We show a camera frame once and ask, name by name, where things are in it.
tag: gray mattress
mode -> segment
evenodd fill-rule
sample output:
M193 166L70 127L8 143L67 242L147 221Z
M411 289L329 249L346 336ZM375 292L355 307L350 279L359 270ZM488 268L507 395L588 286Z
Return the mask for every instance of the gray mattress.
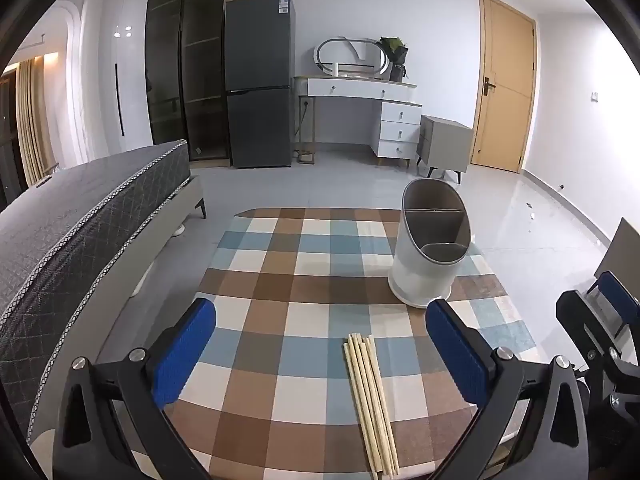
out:
M24 434L40 378L82 298L189 177L186 142L168 142L56 173L0 213L0 380Z

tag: chopstick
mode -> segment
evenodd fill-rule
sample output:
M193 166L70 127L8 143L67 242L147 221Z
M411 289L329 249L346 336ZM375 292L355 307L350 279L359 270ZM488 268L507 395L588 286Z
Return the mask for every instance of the chopstick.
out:
M382 471L390 478L398 475L398 452L382 386L382 376L372 336L349 334L344 352L349 379L362 427L369 466L377 478Z

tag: drawer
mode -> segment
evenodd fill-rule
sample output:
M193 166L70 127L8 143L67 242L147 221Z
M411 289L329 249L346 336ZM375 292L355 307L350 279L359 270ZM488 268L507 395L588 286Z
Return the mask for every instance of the drawer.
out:
M309 78L308 94L311 96L363 97L367 99L408 101L411 88L367 79Z
M414 160L418 144L416 142L396 142L394 140L380 140L377 156L388 158L408 158Z
M382 120L396 123L420 124L421 106L382 103Z
M420 124L380 123L380 139L398 140L399 142L418 142L420 140Z

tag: white dressing table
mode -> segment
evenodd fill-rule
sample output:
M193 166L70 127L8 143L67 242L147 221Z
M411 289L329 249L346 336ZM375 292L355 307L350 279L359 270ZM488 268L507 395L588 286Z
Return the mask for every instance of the white dressing table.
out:
M298 127L302 118L302 99L312 99L311 163L316 154L316 97L358 97L374 99L376 125L369 145L378 157L402 158L416 156L420 139L422 105L413 102L416 85L378 79L333 76L299 76L295 79L298 96Z

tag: metal screw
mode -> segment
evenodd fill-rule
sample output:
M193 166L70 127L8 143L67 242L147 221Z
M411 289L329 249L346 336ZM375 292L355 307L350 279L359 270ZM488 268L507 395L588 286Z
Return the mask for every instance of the metal screw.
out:
M86 359L84 357L76 357L71 363L71 367L74 370L81 370L86 365Z
M131 352L129 352L129 361L137 363L138 361L142 361L145 356L146 352L144 348L135 348Z
M568 368L571 363L569 362L569 359L563 355L559 355L556 356L556 364L561 368Z
M495 354L502 359L503 361L508 361L513 359L513 352L510 348L506 346L498 346L498 349L495 351Z

